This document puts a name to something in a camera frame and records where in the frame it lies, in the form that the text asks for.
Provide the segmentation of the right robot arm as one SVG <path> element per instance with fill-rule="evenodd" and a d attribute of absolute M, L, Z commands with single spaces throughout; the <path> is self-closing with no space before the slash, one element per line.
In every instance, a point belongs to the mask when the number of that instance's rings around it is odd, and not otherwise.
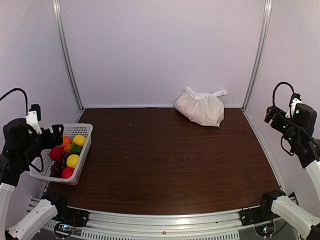
<path fill-rule="evenodd" d="M 281 133 L 282 139 L 288 142 L 289 153 L 296 156 L 301 167 L 310 178 L 313 190 L 309 197 L 320 203 L 320 140 L 313 137 L 317 112 L 310 106 L 298 102 L 290 105 L 285 112 L 272 105 L 267 108 L 265 122 Z M 297 195 L 298 202 L 281 190 L 264 193 L 261 205 L 256 210 L 259 220 L 266 221 L 272 217 L 281 217 L 293 227 L 302 240 L 318 240 L 320 238 L 320 213 L 312 212 L 303 200 L 302 194 Z"/>

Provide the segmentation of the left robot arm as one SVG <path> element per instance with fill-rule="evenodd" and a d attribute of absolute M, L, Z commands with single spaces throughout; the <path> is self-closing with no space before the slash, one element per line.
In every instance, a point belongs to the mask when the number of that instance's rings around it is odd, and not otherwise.
<path fill-rule="evenodd" d="M 0 154 L 0 238 L 2 240 L 30 240 L 42 226 L 54 217 L 61 222 L 72 218 L 67 198 L 58 193 L 47 193 L 27 215 L 27 201 L 36 190 L 25 183 L 18 186 L 35 158 L 43 150 L 63 142 L 63 125 L 51 129 L 35 129 L 24 118 L 17 118 L 3 127 L 4 146 Z"/>

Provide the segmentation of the white plastic bag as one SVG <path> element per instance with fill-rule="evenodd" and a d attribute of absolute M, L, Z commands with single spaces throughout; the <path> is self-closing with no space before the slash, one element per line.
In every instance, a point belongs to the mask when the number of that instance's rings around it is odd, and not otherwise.
<path fill-rule="evenodd" d="M 174 107 L 194 123 L 205 127 L 219 127 L 225 112 L 225 106 L 219 97 L 227 94 L 226 90 L 197 92 L 188 86 L 176 100 Z"/>

